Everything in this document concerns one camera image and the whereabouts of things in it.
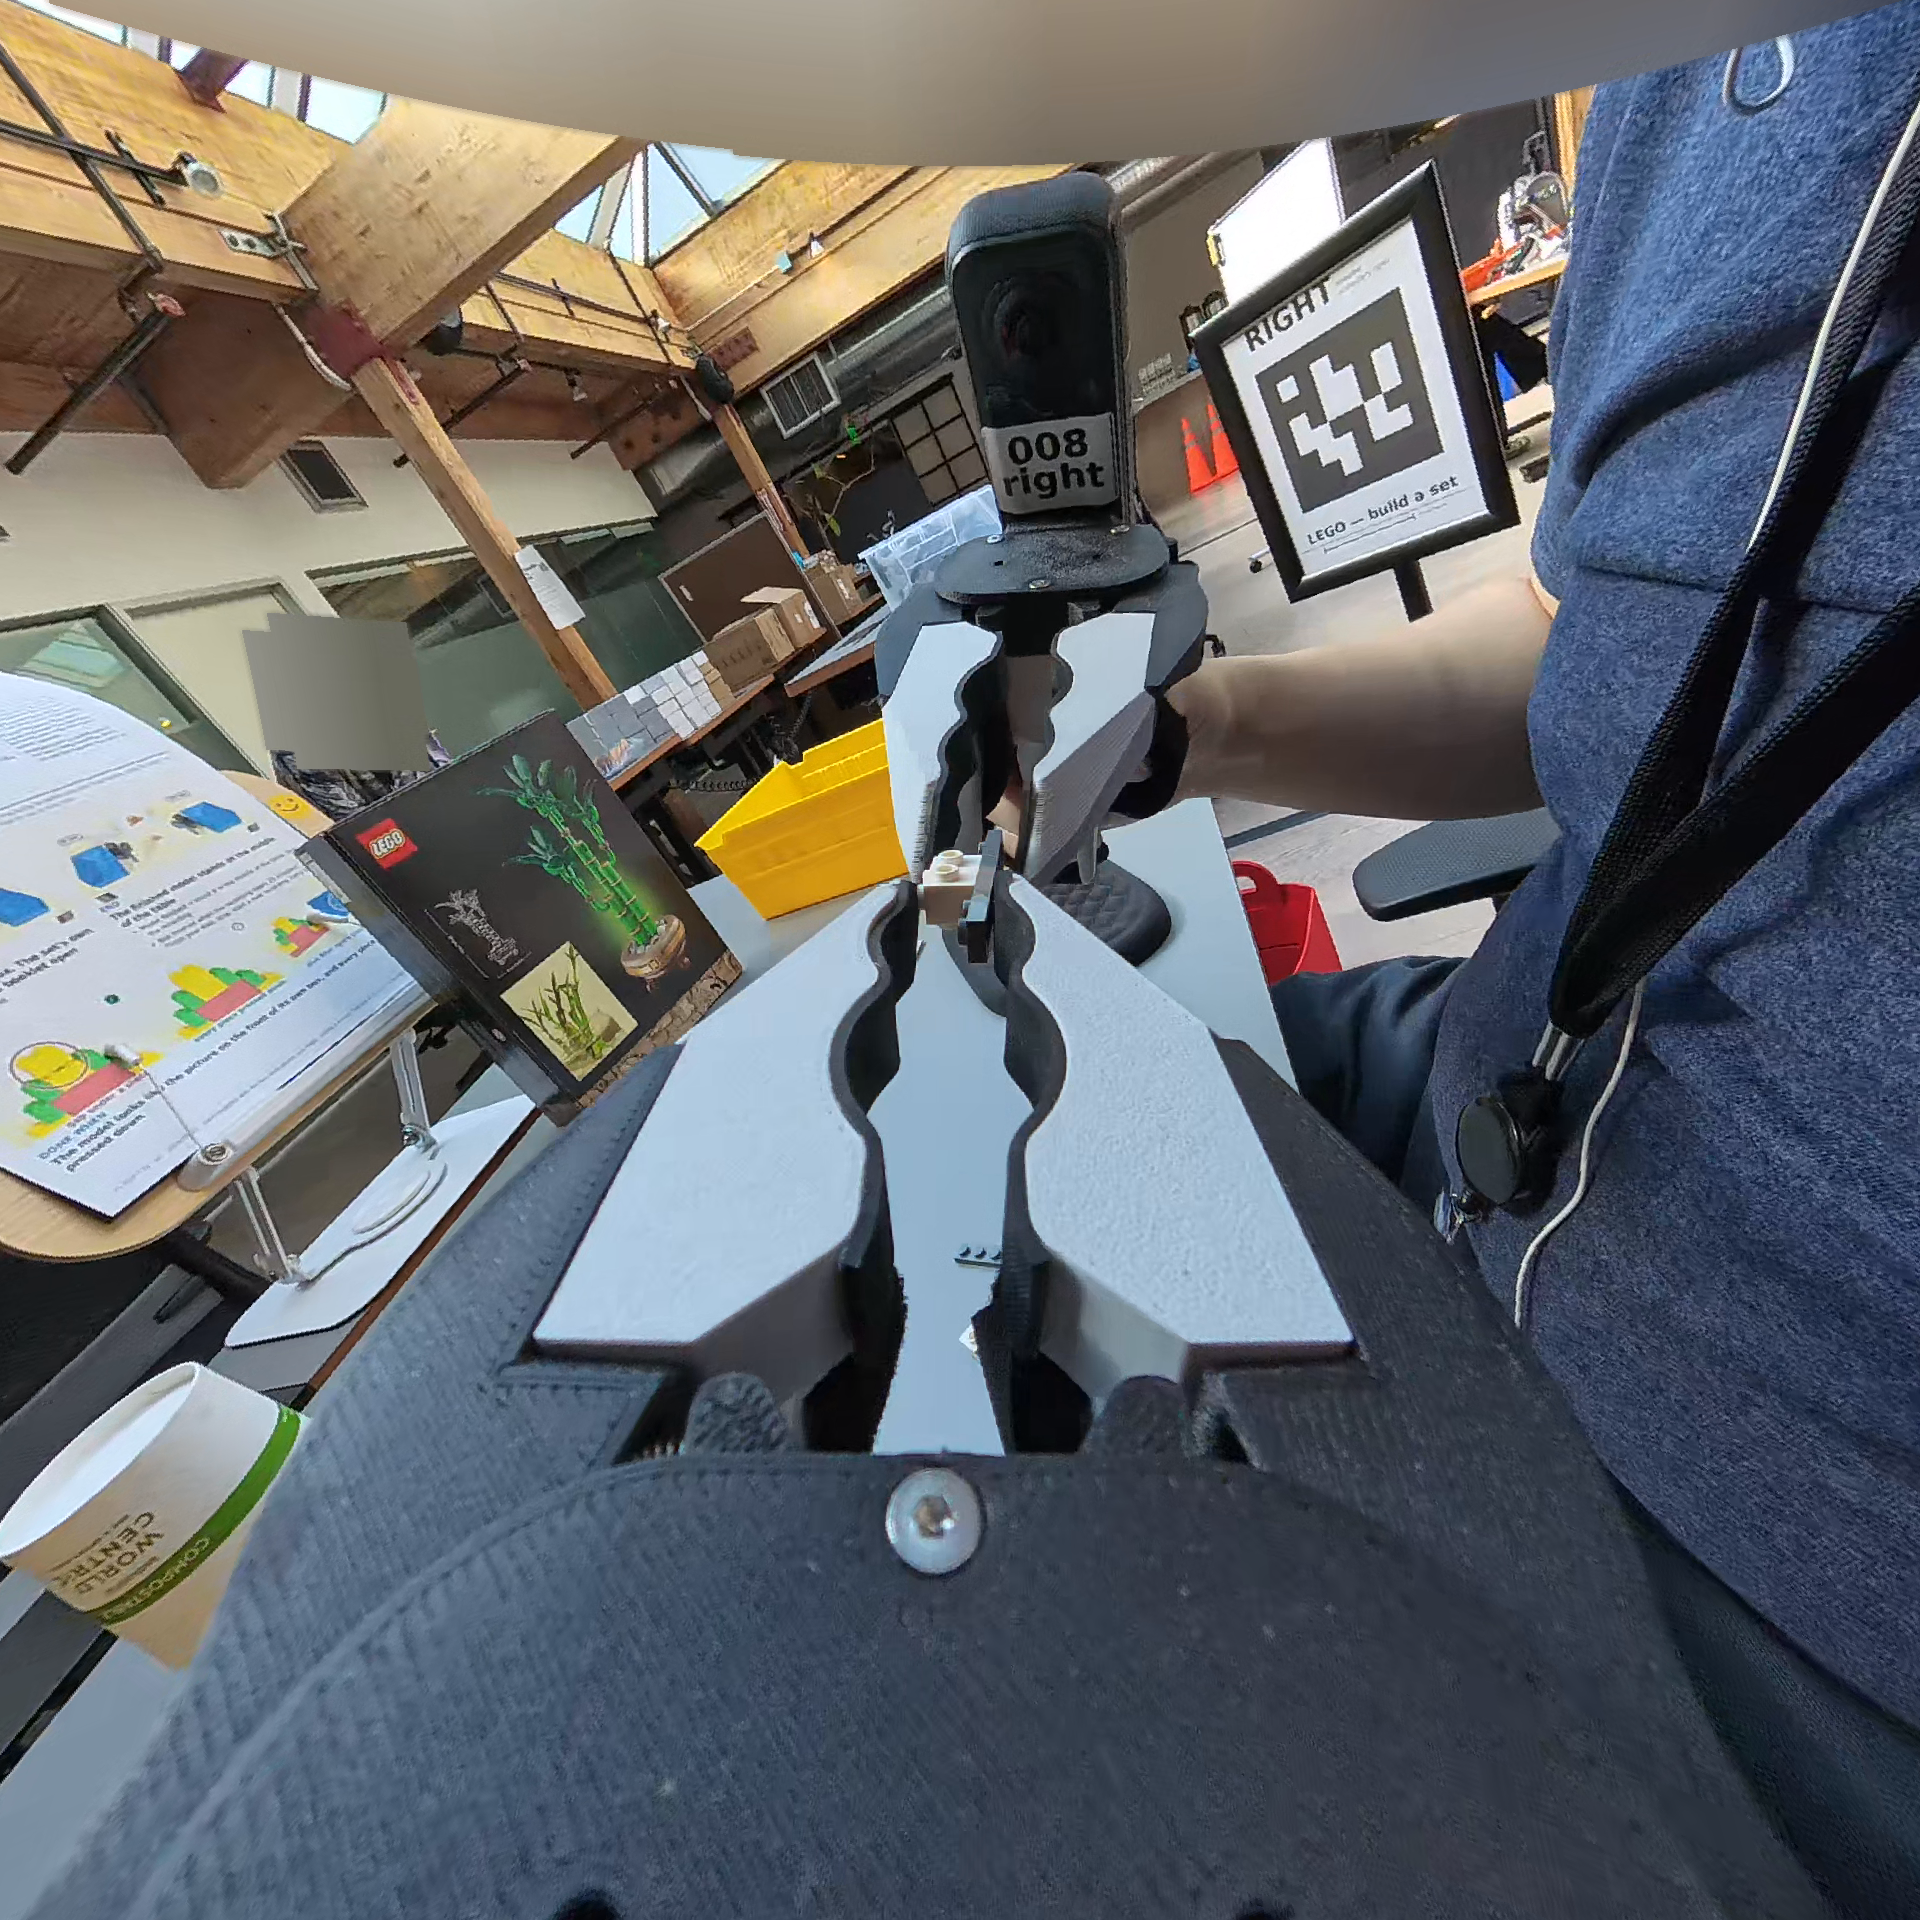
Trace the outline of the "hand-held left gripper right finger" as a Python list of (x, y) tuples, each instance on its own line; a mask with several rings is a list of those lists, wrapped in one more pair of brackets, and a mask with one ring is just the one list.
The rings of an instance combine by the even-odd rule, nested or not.
[(1136, 1377), (1358, 1353), (1242, 1088), (1287, 1085), (1025, 879), (996, 882), (1003, 1175), (981, 1366), (998, 1413), (1099, 1413)]

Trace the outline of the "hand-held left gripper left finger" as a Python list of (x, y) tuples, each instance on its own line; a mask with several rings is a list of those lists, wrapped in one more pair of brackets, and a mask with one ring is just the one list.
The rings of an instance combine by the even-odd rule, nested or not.
[(887, 1397), (904, 1286), (871, 1106), (917, 943), (916, 884), (882, 882), (682, 1043), (537, 1353), (746, 1372), (779, 1401), (850, 1361)]

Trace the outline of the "person's right forearm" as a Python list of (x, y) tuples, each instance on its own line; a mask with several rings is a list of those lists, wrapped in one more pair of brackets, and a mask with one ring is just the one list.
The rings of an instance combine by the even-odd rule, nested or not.
[(1188, 727), (1176, 797), (1416, 824), (1533, 814), (1529, 701), (1554, 615), (1539, 581), (1496, 581), (1391, 633), (1212, 659), (1168, 697)]

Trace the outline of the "black lego set box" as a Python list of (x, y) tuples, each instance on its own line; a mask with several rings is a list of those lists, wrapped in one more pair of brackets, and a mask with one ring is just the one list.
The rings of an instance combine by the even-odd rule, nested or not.
[(743, 980), (557, 715), (366, 802), (300, 858), (557, 1124)]

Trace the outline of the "clear plastic containers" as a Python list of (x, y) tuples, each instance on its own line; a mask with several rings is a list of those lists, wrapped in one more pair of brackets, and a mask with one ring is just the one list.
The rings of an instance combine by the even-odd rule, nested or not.
[(936, 574), (946, 555), (998, 534), (1003, 525), (996, 492), (981, 486), (930, 511), (902, 534), (871, 541), (858, 552), (858, 562), (871, 574), (874, 588), (882, 588), (882, 600), (898, 607), (911, 598), (916, 588)]

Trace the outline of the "yellow plastic bin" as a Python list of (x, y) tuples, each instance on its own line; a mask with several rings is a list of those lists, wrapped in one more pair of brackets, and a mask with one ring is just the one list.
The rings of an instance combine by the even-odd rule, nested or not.
[(763, 921), (902, 879), (882, 721), (780, 761), (697, 848)]

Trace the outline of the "cardboard box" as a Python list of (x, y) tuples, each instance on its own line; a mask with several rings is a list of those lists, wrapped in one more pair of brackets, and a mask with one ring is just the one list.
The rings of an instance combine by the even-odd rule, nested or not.
[(708, 667), (729, 691), (772, 678), (780, 663), (829, 638), (805, 588), (758, 588), (746, 615), (708, 638)]

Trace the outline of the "black textured pad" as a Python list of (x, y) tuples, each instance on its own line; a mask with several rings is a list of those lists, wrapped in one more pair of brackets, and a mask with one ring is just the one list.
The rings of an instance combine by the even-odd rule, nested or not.
[[(1131, 968), (1145, 964), (1171, 935), (1171, 913), (1164, 895), (1114, 857), (1102, 857), (1090, 882), (1065, 876), (1042, 884), (1042, 893)], [(972, 964), (956, 932), (943, 932), (943, 948), (981, 1006), (993, 1020), (1003, 1020), (1005, 992), (993, 964)]]

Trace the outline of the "white metal book stand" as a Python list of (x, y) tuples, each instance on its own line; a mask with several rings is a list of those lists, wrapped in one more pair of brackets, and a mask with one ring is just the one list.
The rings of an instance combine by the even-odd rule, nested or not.
[(230, 1184), (252, 1230), (255, 1268), (265, 1274), (265, 1290), (240, 1313), (227, 1340), (230, 1353), (333, 1336), (360, 1324), (468, 1208), (494, 1164), (537, 1119), (522, 1095), (430, 1119), (411, 1031), (390, 1045), (390, 1069), (403, 1149), (306, 1248), (282, 1235), (255, 1169)]

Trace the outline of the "stack of white boxes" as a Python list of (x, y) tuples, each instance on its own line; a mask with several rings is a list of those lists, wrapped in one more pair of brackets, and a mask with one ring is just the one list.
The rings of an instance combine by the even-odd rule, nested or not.
[(566, 732), (604, 778), (621, 778), (658, 755), (691, 746), (725, 719), (729, 707), (729, 684), (708, 652), (697, 649), (571, 719)]

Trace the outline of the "red plastic container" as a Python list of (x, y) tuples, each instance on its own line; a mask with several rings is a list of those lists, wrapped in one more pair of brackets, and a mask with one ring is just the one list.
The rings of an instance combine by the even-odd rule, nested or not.
[(1301, 974), (1324, 978), (1342, 971), (1316, 888), (1280, 882), (1254, 858), (1236, 858), (1231, 873), (1266, 985)]

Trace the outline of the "black badge reel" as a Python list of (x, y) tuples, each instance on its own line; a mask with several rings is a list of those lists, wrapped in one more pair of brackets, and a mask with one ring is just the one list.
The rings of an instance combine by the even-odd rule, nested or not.
[(1551, 1024), (1524, 1069), (1498, 1077), (1458, 1113), (1458, 1179), (1435, 1205), (1444, 1238), (1498, 1212), (1536, 1212), (1554, 1182), (1563, 1149), (1563, 1082), (1582, 1038)]

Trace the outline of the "black framed marker sign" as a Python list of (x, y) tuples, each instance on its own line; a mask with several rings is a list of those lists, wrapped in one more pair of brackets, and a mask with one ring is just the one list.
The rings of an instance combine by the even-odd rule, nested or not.
[(1197, 334), (1292, 604), (1523, 522), (1438, 166), (1416, 166)]

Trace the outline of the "whiteboard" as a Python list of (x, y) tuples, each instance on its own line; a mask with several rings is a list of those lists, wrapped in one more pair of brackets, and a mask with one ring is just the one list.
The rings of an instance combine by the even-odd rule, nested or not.
[(1227, 304), (1269, 283), (1346, 221), (1333, 138), (1298, 144), (1217, 221), (1204, 245), (1222, 295), (1204, 307), (1212, 319)]

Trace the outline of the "person's blue hoodie torso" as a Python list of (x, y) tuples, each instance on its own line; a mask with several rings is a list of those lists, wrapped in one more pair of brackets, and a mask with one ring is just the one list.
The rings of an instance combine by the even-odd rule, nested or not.
[[(1758, 525), (1817, 331), (1916, 104), (1916, 2), (1596, 90), (1558, 295), (1529, 707), (1558, 845), (1462, 964), (1275, 991), (1333, 1117), (1370, 1047), (1458, 1113), (1520, 1069), (1629, 767)], [(1754, 1612), (1916, 1725), (1916, 708), (1651, 974), (1524, 1331), (1625, 1494)]]

